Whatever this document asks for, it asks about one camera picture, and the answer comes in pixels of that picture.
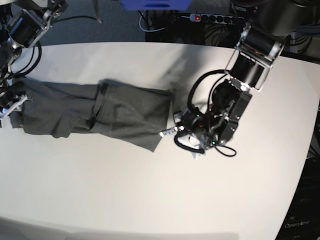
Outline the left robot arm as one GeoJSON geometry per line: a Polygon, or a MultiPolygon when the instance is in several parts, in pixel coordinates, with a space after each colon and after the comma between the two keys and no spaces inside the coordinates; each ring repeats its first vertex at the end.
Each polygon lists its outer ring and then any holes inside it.
{"type": "Polygon", "coordinates": [[[240,118],[252,99],[251,90],[261,90],[286,39],[304,21],[317,0],[238,0],[238,6],[255,8],[235,46],[232,68],[206,72],[192,86],[187,108],[176,113],[174,143],[188,152],[203,155],[227,147],[240,118]],[[219,75],[209,91],[205,112],[193,104],[194,94],[207,77],[219,75]]]}

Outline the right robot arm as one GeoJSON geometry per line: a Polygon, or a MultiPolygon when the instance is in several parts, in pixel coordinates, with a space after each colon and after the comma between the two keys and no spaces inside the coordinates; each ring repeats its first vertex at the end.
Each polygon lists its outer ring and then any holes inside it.
{"type": "Polygon", "coordinates": [[[40,38],[68,7],[65,0],[2,0],[0,2],[0,105],[15,98],[8,80],[11,65],[23,49],[39,46],[40,38]]]}

